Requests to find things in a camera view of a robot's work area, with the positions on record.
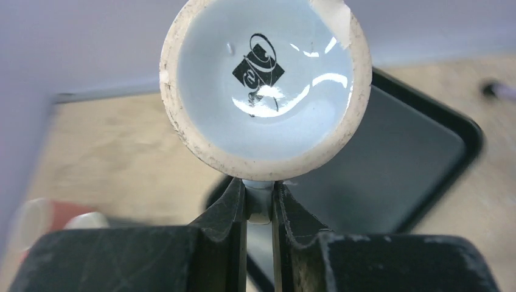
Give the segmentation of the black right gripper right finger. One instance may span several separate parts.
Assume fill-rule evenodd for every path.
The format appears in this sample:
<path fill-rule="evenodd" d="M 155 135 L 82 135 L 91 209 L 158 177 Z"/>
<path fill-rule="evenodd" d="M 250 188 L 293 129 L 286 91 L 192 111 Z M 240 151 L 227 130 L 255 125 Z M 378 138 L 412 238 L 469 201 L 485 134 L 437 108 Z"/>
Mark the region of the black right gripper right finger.
<path fill-rule="evenodd" d="M 338 234 L 278 182 L 273 190 L 276 291 L 498 291 L 481 253 L 447 235 Z"/>

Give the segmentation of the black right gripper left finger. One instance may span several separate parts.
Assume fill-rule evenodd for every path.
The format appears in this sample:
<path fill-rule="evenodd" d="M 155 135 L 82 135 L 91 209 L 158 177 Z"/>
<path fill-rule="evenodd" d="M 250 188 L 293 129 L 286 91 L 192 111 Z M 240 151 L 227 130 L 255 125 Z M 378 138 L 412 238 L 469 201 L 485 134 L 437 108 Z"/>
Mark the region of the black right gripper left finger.
<path fill-rule="evenodd" d="M 245 291 L 245 187 L 182 226 L 68 229 L 41 237 L 10 291 Z"/>

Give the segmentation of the pink mug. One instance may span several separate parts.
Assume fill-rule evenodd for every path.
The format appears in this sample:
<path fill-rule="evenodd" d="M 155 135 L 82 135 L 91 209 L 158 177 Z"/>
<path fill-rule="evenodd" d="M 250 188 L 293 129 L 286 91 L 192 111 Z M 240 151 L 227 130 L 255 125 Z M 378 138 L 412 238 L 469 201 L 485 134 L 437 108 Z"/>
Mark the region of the pink mug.
<path fill-rule="evenodd" d="M 90 206 L 36 198 L 26 201 L 15 213 L 10 248 L 23 262 L 40 237 L 64 229 L 100 229 L 110 226 L 107 217 Z"/>

